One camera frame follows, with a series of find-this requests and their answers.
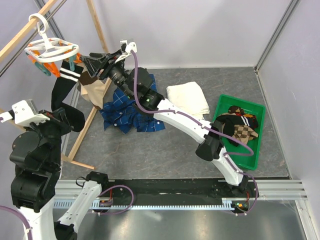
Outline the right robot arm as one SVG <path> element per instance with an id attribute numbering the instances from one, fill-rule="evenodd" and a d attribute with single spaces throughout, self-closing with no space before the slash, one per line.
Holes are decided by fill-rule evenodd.
<path id="1" fill-rule="evenodd" d="M 196 119 L 175 106 L 151 88 L 153 79 L 145 68 L 135 63 L 132 72 L 127 72 L 119 52 L 92 53 L 81 56 L 80 60 L 92 78 L 109 78 L 129 99 L 133 99 L 141 114 L 170 124 L 192 137 L 198 143 L 196 155 L 211 162 L 222 173 L 233 196 L 240 197 L 247 191 L 249 177 L 231 159 L 222 141 L 227 135 L 222 131 L 221 122 Z"/>

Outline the black red argyle sock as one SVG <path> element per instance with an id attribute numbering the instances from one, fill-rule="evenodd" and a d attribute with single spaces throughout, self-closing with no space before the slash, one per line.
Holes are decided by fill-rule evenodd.
<path id="1" fill-rule="evenodd" d="M 228 109 L 229 114 L 240 116 L 245 120 L 245 124 L 250 126 L 252 129 L 256 129 L 259 126 L 257 117 L 253 114 L 246 113 L 241 107 L 233 105 Z"/>

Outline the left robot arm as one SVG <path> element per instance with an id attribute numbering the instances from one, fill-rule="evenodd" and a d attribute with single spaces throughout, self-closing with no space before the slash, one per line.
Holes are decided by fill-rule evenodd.
<path id="1" fill-rule="evenodd" d="M 25 129 L 14 140 L 9 159 L 15 164 L 10 190 L 12 203 L 24 217 L 27 239 L 76 240 L 93 201 L 110 191 L 107 174 L 91 171 L 74 203 L 59 220 L 54 221 L 62 136 L 77 131 L 77 128 L 71 124 L 62 107 L 53 112 L 23 108 L 12 109 L 9 113 L 15 124 Z"/>

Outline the black white striped sock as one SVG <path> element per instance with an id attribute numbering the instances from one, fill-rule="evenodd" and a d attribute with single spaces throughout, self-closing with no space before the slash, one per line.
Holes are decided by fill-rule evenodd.
<path id="1" fill-rule="evenodd" d="M 246 121 L 235 114 L 224 113 L 219 115 L 215 120 L 219 121 L 223 125 L 222 132 L 232 138 L 235 125 L 246 125 Z"/>

